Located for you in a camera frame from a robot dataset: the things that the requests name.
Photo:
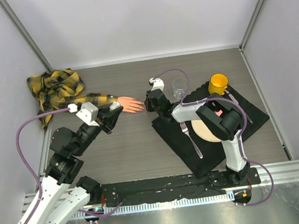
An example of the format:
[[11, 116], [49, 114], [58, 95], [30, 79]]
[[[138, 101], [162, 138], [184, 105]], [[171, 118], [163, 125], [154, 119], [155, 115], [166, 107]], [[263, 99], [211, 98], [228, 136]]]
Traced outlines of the white nail polish bottle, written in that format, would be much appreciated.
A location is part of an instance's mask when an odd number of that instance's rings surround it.
[[116, 110], [117, 108], [120, 108], [120, 107], [121, 107], [121, 104], [119, 102], [113, 102], [110, 105], [110, 111], [114, 111], [114, 110]]

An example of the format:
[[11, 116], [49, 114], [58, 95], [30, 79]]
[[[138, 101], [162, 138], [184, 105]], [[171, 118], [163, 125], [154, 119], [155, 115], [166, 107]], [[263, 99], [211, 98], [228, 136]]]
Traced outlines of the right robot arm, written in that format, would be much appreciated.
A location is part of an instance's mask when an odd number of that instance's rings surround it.
[[161, 89], [148, 90], [145, 98], [147, 111], [155, 111], [166, 121], [177, 122], [181, 127], [187, 121], [202, 121], [214, 137], [221, 140], [229, 182], [239, 186], [247, 180], [250, 163], [242, 140], [246, 116], [239, 105], [216, 93], [191, 103], [172, 104]]

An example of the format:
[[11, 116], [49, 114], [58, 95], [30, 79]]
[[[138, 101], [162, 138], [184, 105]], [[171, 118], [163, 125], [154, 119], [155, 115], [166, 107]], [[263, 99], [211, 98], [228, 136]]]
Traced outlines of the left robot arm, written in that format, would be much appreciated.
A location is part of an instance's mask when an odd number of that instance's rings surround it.
[[79, 159], [100, 132], [111, 134], [123, 110], [119, 102], [96, 107], [90, 102], [69, 104], [57, 112], [71, 112], [83, 121], [73, 132], [68, 128], [57, 129], [50, 149], [54, 152], [46, 168], [44, 178], [35, 178], [38, 192], [17, 224], [66, 224], [70, 218], [88, 203], [93, 205], [101, 198], [101, 185], [88, 176], [79, 179], [69, 196], [62, 197], [74, 182], [83, 161]]

